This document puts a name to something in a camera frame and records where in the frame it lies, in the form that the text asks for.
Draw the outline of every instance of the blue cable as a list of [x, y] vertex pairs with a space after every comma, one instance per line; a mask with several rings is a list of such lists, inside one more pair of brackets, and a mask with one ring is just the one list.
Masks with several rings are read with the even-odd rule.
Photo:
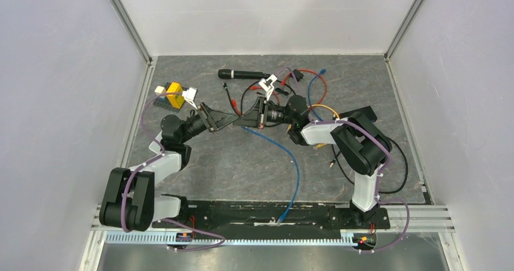
[[321, 71], [319, 71], [318, 74], [316, 74], [316, 76], [314, 76], [314, 78], [312, 78], [309, 82], [309, 86], [307, 87], [307, 100], [309, 100], [309, 105], [310, 105], [310, 109], [312, 110], [312, 113], [314, 113], [314, 115], [320, 120], [320, 121], [323, 121], [323, 119], [319, 116], [319, 114], [316, 112], [316, 110], [314, 109], [314, 107], [312, 107], [312, 102], [310, 102], [310, 88], [312, 86], [312, 82], [314, 82], [314, 80], [319, 77], [320, 75], [323, 75], [325, 72], [327, 71], [327, 69], [321, 69]]
[[300, 188], [300, 168], [298, 167], [298, 162], [296, 161], [296, 158], [295, 156], [293, 156], [293, 153], [291, 153], [289, 150], [286, 149], [286, 147], [282, 146], [281, 144], [275, 142], [274, 140], [268, 138], [267, 136], [265, 135], [262, 135], [254, 130], [250, 130], [248, 129], [247, 127], [242, 127], [243, 130], [249, 132], [249, 133], [252, 133], [254, 135], [257, 135], [257, 136], [260, 136], [261, 138], [265, 139], [266, 141], [274, 144], [275, 146], [279, 147], [280, 149], [283, 149], [284, 151], [286, 151], [289, 156], [291, 156], [291, 158], [293, 159], [293, 162], [295, 163], [295, 167], [296, 167], [296, 175], [297, 175], [297, 178], [296, 178], [296, 189], [295, 189], [295, 194], [293, 194], [293, 198], [291, 198], [291, 202], [289, 203], [289, 205], [285, 208], [285, 212], [280, 215], [280, 217], [278, 218], [278, 222], [281, 223], [284, 221], [285, 217], [287, 216], [287, 213], [289, 212], [289, 210], [291, 209], [291, 206], [293, 206], [293, 203], [295, 202], [295, 199], [296, 199], [296, 195], [298, 194], [298, 189]]

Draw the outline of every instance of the grey table surface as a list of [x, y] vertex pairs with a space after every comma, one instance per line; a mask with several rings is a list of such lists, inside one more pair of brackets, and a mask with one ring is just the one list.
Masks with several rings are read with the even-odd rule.
[[[382, 56], [160, 56], [152, 78], [147, 101], [155, 96], [154, 89], [166, 82], [178, 82], [184, 87], [196, 87], [196, 101], [213, 109], [232, 112], [227, 95], [217, 77], [218, 69], [235, 69], [273, 73], [283, 66], [294, 69], [326, 68], [328, 94], [323, 101], [338, 112], [371, 105], [378, 116], [376, 126], [402, 147], [409, 162], [409, 178], [403, 191], [384, 195], [384, 199], [402, 198], [409, 203], [425, 202], [421, 182], [407, 141], [398, 104]], [[306, 96], [312, 74], [305, 73], [300, 82], [300, 95]], [[230, 80], [228, 87], [238, 101], [249, 80]], [[290, 85], [298, 91], [294, 82]], [[323, 93], [323, 83], [312, 86], [313, 102]], [[244, 108], [255, 101], [255, 92], [245, 97]], [[178, 116], [185, 119], [191, 107], [185, 105]], [[318, 112], [325, 119], [332, 114], [325, 109]], [[172, 112], [150, 106], [145, 114], [145, 125], [152, 135], [160, 131], [163, 117]], [[333, 153], [329, 146], [314, 149], [292, 143], [286, 125], [267, 128], [260, 133], [288, 148], [299, 162], [301, 183], [297, 201], [349, 201], [353, 186], [346, 181], [337, 166], [329, 167]], [[132, 147], [129, 165], [139, 164], [153, 156], [148, 149], [150, 137], [139, 127]], [[296, 185], [296, 171], [292, 159], [282, 149], [268, 141], [245, 132], [240, 127], [228, 126], [216, 133], [204, 132], [186, 144], [192, 147], [188, 166], [168, 176], [156, 186], [156, 195], [170, 193], [188, 199], [288, 201]], [[393, 162], [384, 171], [381, 190], [396, 189], [404, 176], [404, 162], [397, 149], [392, 151]], [[344, 159], [343, 168], [350, 172]]]

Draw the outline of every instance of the metal frame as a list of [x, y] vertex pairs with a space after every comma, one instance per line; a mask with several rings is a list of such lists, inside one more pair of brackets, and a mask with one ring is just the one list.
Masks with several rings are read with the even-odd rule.
[[145, 76], [143, 79], [143, 83], [141, 85], [141, 91], [139, 92], [138, 102], [136, 103], [136, 109], [134, 112], [134, 116], [132, 117], [130, 130], [128, 130], [127, 142], [125, 144], [125, 149], [123, 150], [123, 155], [120, 163], [121, 167], [127, 167], [129, 163], [130, 151], [136, 138], [136, 132], [138, 131], [139, 122], [141, 121], [141, 112], [143, 110], [146, 97], [148, 96], [148, 90], [150, 88], [150, 83], [152, 81], [153, 72], [155, 71], [155, 65], [157, 64], [157, 58], [158, 57], [155, 57], [149, 64], [147, 64], [146, 67]]
[[148, 65], [150, 65], [153, 58], [146, 49], [146, 46], [144, 45], [143, 40], [141, 39], [141, 36], [139, 35], [136, 27], [134, 26], [134, 23], [130, 19], [127, 10], [123, 6], [123, 3], [121, 2], [121, 0], [111, 0], [111, 3], [114, 9], [116, 10], [116, 13], [118, 14], [119, 18], [121, 19], [121, 22], [127, 29], [128, 34], [136, 44], [136, 47], [138, 48], [138, 51], [141, 54], [141, 57], [145, 60], [145, 62]]
[[428, 192], [430, 195], [430, 199], [435, 200], [434, 196], [430, 192], [430, 183], [428, 179], [425, 177], [425, 168], [423, 166], [423, 163], [421, 162], [421, 158], [418, 153], [418, 146], [416, 143], [416, 140], [414, 139], [414, 134], [412, 133], [412, 129], [409, 122], [409, 116], [407, 115], [407, 111], [405, 110], [405, 107], [403, 105], [402, 97], [400, 95], [400, 92], [398, 90], [398, 86], [396, 85], [396, 79], [393, 74], [392, 68], [391, 68], [391, 60], [386, 60], [385, 66], [387, 67], [387, 73], [389, 74], [389, 79], [391, 80], [391, 85], [393, 86], [393, 92], [395, 93], [396, 103], [398, 103], [398, 108], [400, 111], [400, 116], [403, 122], [403, 127], [405, 128], [406, 134], [407, 134], [407, 140], [409, 141], [410, 151], [412, 152], [412, 156], [414, 157], [414, 164], [416, 165], [416, 169], [418, 170], [418, 176], [419, 180], [422, 181], [424, 184], [421, 186], [423, 187], [423, 192]]
[[391, 58], [391, 56], [393, 56], [393, 54], [395, 53], [396, 48], [398, 48], [398, 44], [405, 35], [405, 32], [409, 29], [412, 20], [414, 19], [416, 14], [418, 14], [419, 8], [423, 1], [424, 0], [414, 0], [414, 2], [412, 2], [412, 5], [410, 6], [407, 14], [405, 15], [405, 18], [403, 19], [400, 28], [396, 32], [393, 41], [391, 42], [389, 48], [387, 48], [387, 51], [385, 52], [384, 57], [386, 61], [388, 61]]
[[[389, 214], [391, 222], [390, 230], [377, 230], [381, 233], [399, 233], [405, 226], [406, 210], [404, 206], [384, 206]], [[455, 228], [450, 213], [446, 206], [412, 205], [409, 206], [410, 222], [407, 233], [438, 233], [444, 249], [445, 258], [451, 271], [467, 270], [464, 262], [459, 256], [458, 244], [456, 243]], [[109, 244], [165, 244], [172, 239], [174, 233], [181, 229], [154, 229], [149, 228], [146, 232], [133, 232], [125, 235], [119, 228], [102, 226], [98, 220], [100, 205], [96, 209], [95, 219], [91, 227], [86, 250], [81, 262], [80, 271], [95, 271], [100, 262], [100, 256], [105, 243]], [[230, 241], [228, 246], [347, 246], [347, 238], [350, 234], [359, 233], [362, 230], [341, 230], [341, 241], [334, 240], [258, 240], [258, 241]], [[199, 243], [215, 243], [216, 240], [202, 240]]]
[[[129, 17], [129, 14], [127, 13], [125, 7], [123, 6], [121, 0], [110, 0], [113, 4], [113, 7], [115, 8], [117, 14], [119, 15], [123, 25], [127, 29], [129, 35], [131, 36], [132, 40], [134, 41], [136, 47], [139, 50], [139, 53], [143, 57], [143, 59], [147, 62], [147, 70], [145, 73], [142, 89], [139, 93], [138, 102], [136, 105], [135, 114], [133, 117], [132, 124], [130, 126], [127, 143], [125, 145], [124, 153], [121, 159], [121, 165], [126, 166], [129, 160], [130, 155], [130, 149], [132, 148], [132, 145], [134, 143], [134, 136], [138, 128], [140, 114], [142, 111], [142, 108], [144, 106], [144, 101], [146, 100], [148, 89], [150, 86], [150, 81], [152, 80], [153, 72], [155, 70], [156, 65], [156, 59], [152, 58], [148, 50], [146, 49], [146, 46], [144, 45], [139, 33], [137, 32], [137, 29], [135, 28], [134, 24], [132, 23], [132, 20]], [[389, 73], [389, 77], [391, 79], [391, 83], [393, 86], [393, 91], [395, 93], [396, 100], [398, 102], [398, 107], [400, 110], [400, 114], [402, 117], [402, 122], [404, 124], [404, 127], [407, 132], [407, 139], [409, 140], [409, 144], [411, 146], [411, 151], [413, 153], [416, 168], [418, 169], [419, 178], [420, 181], [424, 181], [426, 185], [428, 185], [428, 191], [430, 193], [430, 185], [426, 177], [423, 175], [425, 173], [423, 168], [423, 163], [421, 162], [421, 158], [418, 155], [416, 142], [412, 133], [412, 130], [410, 128], [409, 118], [406, 114], [405, 108], [402, 104], [402, 98], [399, 94], [398, 88], [396, 86], [395, 77], [393, 75], [391, 65], [390, 65], [390, 58], [398, 48], [399, 43], [401, 42], [402, 38], [404, 37], [406, 31], [409, 29], [414, 17], [419, 11], [419, 8], [421, 4], [424, 2], [424, 0], [414, 0], [411, 7], [409, 8], [405, 18], [403, 19], [402, 24], [400, 25], [398, 31], [396, 32], [394, 38], [392, 39], [391, 44], [389, 45], [384, 57], [385, 57], [385, 63], [387, 66], [387, 70]], [[391, 229], [390, 230], [378, 230], [378, 232], [389, 232], [389, 233], [398, 233], [400, 232], [403, 227], [405, 226], [406, 222], [406, 210], [404, 206], [384, 206], [389, 213], [389, 218], [391, 222]], [[106, 227], [100, 225], [98, 221], [98, 212], [99, 212], [100, 206], [98, 206], [96, 210], [95, 219], [93, 221], [91, 231], [89, 234], [89, 238], [87, 240], [87, 244], [84, 250], [84, 255], [82, 257], [80, 270], [83, 271], [95, 271], [98, 269], [98, 265], [100, 263], [101, 254], [104, 248], [104, 244], [106, 243], [106, 239], [109, 238], [108, 243], [129, 243], [127, 242], [128, 239], [130, 239], [133, 236], [113, 236], [115, 235], [115, 232], [119, 232], [118, 228], [112, 228], [112, 227]], [[453, 226], [453, 222], [451, 220], [450, 214], [448, 212], [448, 209], [446, 206], [428, 206], [428, 205], [414, 205], [409, 206], [410, 209], [410, 223], [409, 228], [407, 230], [407, 233], [438, 233], [439, 238], [442, 242], [442, 247], [444, 250], [444, 255], [447, 261], [447, 264], [450, 268], [450, 271], [464, 271], [467, 270], [467, 266], [465, 265], [465, 261], [461, 258], [460, 254], [460, 244], [458, 241], [458, 238], [455, 233], [455, 228]], [[150, 233], [151, 235], [145, 235], [146, 240], [154, 240], [159, 241], [162, 243], [162, 239], [166, 239], [166, 237], [170, 236], [172, 232], [177, 232], [180, 230], [174, 229], [166, 231], [162, 229], [148, 229], [147, 233]], [[353, 233], [358, 233], [360, 230], [341, 230], [341, 242], [337, 241], [324, 241], [324, 240], [297, 240], [297, 241], [288, 241], [288, 242], [265, 242], [265, 241], [234, 241], [230, 242], [228, 245], [240, 245], [240, 244], [288, 244], [288, 245], [295, 245], [295, 246], [301, 246], [304, 244], [310, 244], [310, 245], [333, 245], [333, 244], [339, 244], [339, 243], [345, 243], [344, 238], [350, 234], [353, 235]], [[209, 243], [210, 240], [202, 241], [201, 243]]]

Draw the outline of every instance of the black microphone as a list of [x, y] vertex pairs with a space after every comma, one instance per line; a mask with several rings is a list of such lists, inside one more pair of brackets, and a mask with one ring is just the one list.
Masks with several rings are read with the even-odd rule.
[[268, 78], [271, 74], [263, 72], [248, 72], [248, 71], [234, 71], [230, 69], [219, 69], [218, 77], [221, 79], [253, 79], [260, 80], [262, 78]]

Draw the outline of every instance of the red cable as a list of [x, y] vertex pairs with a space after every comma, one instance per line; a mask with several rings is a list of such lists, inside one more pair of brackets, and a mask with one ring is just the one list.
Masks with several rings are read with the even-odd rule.
[[280, 105], [280, 99], [278, 98], [278, 94], [276, 94], [276, 92], [273, 92], [273, 95], [276, 97], [276, 102], [278, 103], [277, 105]]
[[232, 105], [234, 106], [234, 109], [238, 113], [238, 115], [241, 115], [241, 112], [238, 109], [238, 105], [237, 105], [236, 101], [232, 98], [231, 102], [232, 102]]
[[192, 215], [191, 218], [189, 218], [189, 221], [193, 224], [193, 229], [195, 228], [195, 216]]
[[[312, 73], [314, 75], [317, 75], [318, 72], [316, 71], [313, 71], [313, 70], [309, 70], [309, 69], [298, 69], [298, 71], [300, 72], [307, 72], [307, 73]], [[291, 77], [291, 73], [289, 73], [285, 78], [284, 80], [282, 80], [281, 84], [282, 86], [284, 86], [285, 82], [287, 81], [287, 78]], [[325, 78], [323, 78], [323, 76], [319, 75], [318, 76], [319, 79], [321, 79], [321, 81], [323, 81], [323, 84], [325, 85], [325, 92], [323, 93], [323, 96], [321, 97], [321, 99], [317, 102], [317, 103], [322, 103], [323, 102], [323, 99], [325, 99], [325, 96], [327, 96], [327, 91], [329, 89], [329, 86], [327, 85], [327, 81], [325, 81]]]

